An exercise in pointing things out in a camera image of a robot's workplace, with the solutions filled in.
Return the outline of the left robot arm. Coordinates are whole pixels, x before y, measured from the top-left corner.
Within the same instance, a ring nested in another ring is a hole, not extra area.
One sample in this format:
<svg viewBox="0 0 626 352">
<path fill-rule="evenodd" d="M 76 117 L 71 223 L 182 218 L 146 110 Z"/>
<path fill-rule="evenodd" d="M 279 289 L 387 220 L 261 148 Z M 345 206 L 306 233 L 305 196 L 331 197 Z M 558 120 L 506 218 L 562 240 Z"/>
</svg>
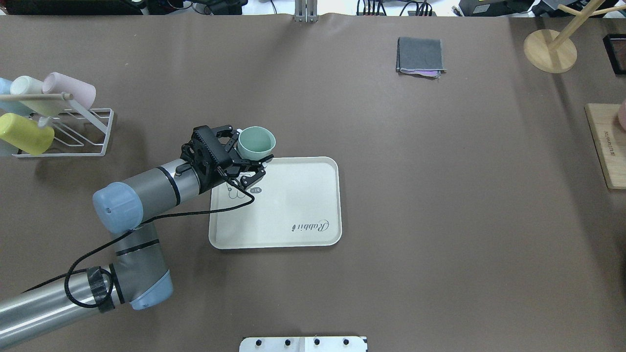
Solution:
<svg viewBox="0 0 626 352">
<path fill-rule="evenodd" d="M 250 165 L 235 149 L 240 136 L 230 125 L 196 127 L 179 158 L 95 192 L 92 202 L 111 241 L 76 259 L 65 274 L 3 301 L 1 349 L 124 303 L 141 310 L 170 298 L 174 286 L 154 222 L 222 183 L 239 186 Z"/>
</svg>

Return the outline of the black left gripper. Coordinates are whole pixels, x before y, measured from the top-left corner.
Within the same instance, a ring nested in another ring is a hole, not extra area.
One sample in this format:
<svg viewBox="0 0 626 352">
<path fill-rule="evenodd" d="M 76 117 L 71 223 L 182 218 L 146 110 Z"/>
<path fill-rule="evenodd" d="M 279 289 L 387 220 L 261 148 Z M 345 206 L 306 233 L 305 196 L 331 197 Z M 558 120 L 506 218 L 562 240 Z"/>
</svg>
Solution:
<svg viewBox="0 0 626 352">
<path fill-rule="evenodd" d="M 249 189 L 267 174 L 265 168 L 274 158 L 273 154 L 261 160 L 233 159 L 229 155 L 240 135 L 241 131 L 232 125 L 212 129 L 206 125 L 198 126 L 194 128 L 190 141 L 182 145 L 180 158 L 189 163 L 197 174 L 200 194 L 228 179 L 236 180 L 242 189 Z"/>
</svg>

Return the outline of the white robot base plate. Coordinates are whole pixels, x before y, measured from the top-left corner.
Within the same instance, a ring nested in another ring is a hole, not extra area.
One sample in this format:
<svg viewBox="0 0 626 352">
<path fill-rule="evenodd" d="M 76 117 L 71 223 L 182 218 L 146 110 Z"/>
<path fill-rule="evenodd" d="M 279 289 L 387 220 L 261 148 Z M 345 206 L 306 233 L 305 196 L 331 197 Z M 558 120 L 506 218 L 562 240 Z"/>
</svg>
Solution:
<svg viewBox="0 0 626 352">
<path fill-rule="evenodd" d="M 276 336 L 242 339 L 240 352 L 368 352 L 364 336 Z"/>
</svg>

